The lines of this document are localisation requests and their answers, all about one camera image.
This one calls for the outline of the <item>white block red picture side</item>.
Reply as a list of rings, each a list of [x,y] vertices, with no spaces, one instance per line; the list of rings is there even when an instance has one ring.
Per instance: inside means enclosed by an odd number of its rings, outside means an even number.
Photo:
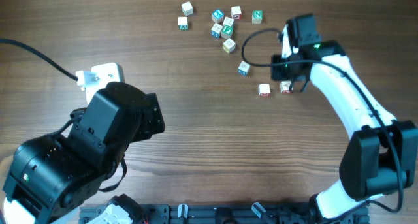
[[[283,81],[280,83],[281,94],[290,94],[291,92],[291,81]]]

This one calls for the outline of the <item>block with red M side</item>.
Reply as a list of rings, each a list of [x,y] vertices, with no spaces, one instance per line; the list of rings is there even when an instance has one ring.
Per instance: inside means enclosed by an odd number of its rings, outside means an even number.
[[[259,84],[258,95],[260,97],[270,96],[270,85],[269,84]]]

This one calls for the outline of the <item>block with blue X side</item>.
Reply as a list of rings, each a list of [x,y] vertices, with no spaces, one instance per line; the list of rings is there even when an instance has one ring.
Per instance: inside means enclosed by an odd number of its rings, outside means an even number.
[[[240,65],[238,66],[238,74],[241,74],[242,76],[247,76],[250,68],[251,68],[251,65],[249,63],[242,61]]]

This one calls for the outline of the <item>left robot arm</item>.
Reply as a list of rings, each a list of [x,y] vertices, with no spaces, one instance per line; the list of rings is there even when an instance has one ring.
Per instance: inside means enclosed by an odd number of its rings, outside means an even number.
[[[18,223],[53,223],[103,188],[134,142],[162,133],[157,95],[124,82],[98,90],[88,106],[73,110],[59,130],[28,140],[14,152],[3,191]]]

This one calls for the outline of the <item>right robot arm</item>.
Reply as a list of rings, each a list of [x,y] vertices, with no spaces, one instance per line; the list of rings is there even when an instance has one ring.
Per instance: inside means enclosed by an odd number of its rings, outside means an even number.
[[[282,53],[271,59],[273,80],[312,83],[342,121],[349,144],[339,179],[310,201],[310,221],[331,223],[413,185],[417,126],[398,121],[384,109],[355,74],[345,50],[323,41],[312,14],[287,20],[279,35]]]

